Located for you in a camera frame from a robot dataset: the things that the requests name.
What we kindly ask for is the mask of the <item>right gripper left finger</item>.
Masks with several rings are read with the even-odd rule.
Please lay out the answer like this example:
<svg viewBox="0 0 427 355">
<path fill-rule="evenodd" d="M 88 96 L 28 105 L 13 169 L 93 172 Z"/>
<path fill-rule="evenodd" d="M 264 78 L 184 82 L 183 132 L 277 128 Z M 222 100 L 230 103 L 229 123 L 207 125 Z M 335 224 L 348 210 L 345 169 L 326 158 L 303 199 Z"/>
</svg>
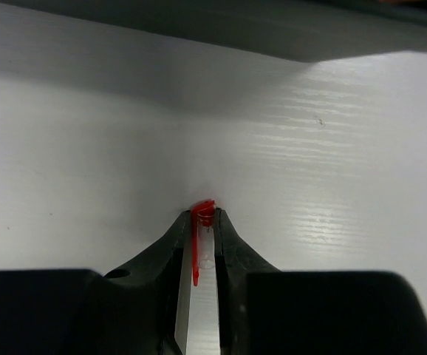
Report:
<svg viewBox="0 0 427 355">
<path fill-rule="evenodd" d="M 183 212 L 108 274 L 0 271 L 0 354 L 180 354 L 175 329 L 190 229 Z"/>
</svg>

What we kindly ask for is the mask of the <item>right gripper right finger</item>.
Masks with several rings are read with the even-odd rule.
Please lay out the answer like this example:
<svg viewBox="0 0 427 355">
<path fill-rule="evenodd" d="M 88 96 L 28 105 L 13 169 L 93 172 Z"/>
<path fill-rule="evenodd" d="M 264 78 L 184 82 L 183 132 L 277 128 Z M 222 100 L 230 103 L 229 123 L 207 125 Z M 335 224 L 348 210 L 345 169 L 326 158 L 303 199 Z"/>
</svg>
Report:
<svg viewBox="0 0 427 355">
<path fill-rule="evenodd" d="M 223 354 L 427 354 L 427 318 L 388 271 L 281 271 L 213 219 Z"/>
</svg>

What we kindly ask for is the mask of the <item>red clip pen cap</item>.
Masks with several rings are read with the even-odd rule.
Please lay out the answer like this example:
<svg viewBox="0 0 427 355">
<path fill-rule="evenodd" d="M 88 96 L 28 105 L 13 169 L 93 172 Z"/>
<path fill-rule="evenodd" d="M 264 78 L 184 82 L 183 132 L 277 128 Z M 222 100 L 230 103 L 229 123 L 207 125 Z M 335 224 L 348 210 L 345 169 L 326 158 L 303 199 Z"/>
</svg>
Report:
<svg viewBox="0 0 427 355">
<path fill-rule="evenodd" d="M 214 268 L 214 216 L 216 203 L 204 200 L 191 209 L 191 242 L 192 242 L 192 281 L 199 285 L 201 270 Z"/>
</svg>

